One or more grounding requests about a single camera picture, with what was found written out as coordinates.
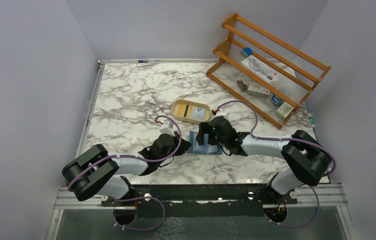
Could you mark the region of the blue leather card holder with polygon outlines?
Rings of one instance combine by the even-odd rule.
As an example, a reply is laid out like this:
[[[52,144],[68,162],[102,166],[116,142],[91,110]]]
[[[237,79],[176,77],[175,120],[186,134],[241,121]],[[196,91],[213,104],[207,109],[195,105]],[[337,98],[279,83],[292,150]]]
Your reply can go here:
[[[187,151],[189,154],[196,155],[222,155],[222,153],[209,153],[209,144],[198,145],[196,141],[196,136],[198,132],[190,131],[189,132],[189,142],[191,143],[191,148]]]

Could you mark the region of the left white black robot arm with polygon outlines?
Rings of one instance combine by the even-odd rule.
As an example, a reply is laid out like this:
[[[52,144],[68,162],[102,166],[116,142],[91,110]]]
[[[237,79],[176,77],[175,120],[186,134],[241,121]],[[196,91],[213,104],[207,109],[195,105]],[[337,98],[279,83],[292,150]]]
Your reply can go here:
[[[185,154],[192,144],[179,134],[162,133],[151,146],[136,154],[111,153],[102,144],[96,144],[61,171],[78,201],[94,195],[114,198],[120,205],[128,205],[136,190],[126,175],[147,176],[165,166],[167,158]]]

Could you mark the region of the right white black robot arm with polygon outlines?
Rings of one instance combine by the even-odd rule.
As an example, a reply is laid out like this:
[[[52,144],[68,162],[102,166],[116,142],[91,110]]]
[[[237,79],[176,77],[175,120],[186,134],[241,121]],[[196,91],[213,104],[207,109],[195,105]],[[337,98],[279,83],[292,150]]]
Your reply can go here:
[[[272,204],[278,203],[294,188],[318,185],[332,163],[331,156],[303,130],[280,138],[252,136],[249,132],[237,132],[223,116],[200,123],[196,140],[200,146],[220,145],[230,155],[260,155],[285,160],[289,168],[277,173],[263,192]]]

